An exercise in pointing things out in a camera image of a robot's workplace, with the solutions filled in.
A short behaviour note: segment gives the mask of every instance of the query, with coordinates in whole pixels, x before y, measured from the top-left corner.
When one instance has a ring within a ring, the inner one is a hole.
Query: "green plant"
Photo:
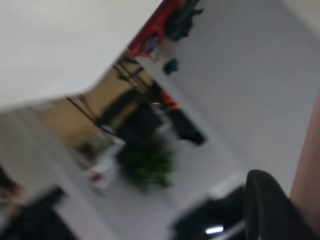
[[[172,152],[163,140],[155,138],[144,145],[127,145],[118,160],[123,173],[144,192],[170,186],[173,171]]]

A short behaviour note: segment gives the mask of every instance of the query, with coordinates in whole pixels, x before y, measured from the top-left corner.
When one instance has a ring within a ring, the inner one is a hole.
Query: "orange object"
[[[177,104],[176,101],[165,91],[162,91],[161,99],[171,110],[181,109],[181,106]]]

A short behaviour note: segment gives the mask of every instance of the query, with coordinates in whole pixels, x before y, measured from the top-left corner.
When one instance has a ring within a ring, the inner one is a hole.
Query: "white wall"
[[[78,239],[116,239],[66,148],[32,111],[25,109],[0,116],[0,152],[1,165],[23,186],[27,200],[52,184],[67,192],[68,198],[58,212]]]
[[[288,192],[320,83],[320,43],[278,0],[199,7],[205,12],[178,45],[180,69],[169,80]]]

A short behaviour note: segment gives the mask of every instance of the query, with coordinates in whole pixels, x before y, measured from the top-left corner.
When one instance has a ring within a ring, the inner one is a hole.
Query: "black chair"
[[[120,125],[113,127],[113,121],[131,104],[136,104],[136,108],[124,117]],[[162,120],[145,101],[143,94],[131,89],[103,112],[96,126],[103,131],[111,128],[115,135],[126,143],[140,145],[148,141],[161,124]]]

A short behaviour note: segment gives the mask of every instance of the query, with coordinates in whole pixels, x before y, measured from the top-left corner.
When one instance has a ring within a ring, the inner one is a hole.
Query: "white ceiling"
[[[0,1],[0,109],[93,87],[160,3]]]

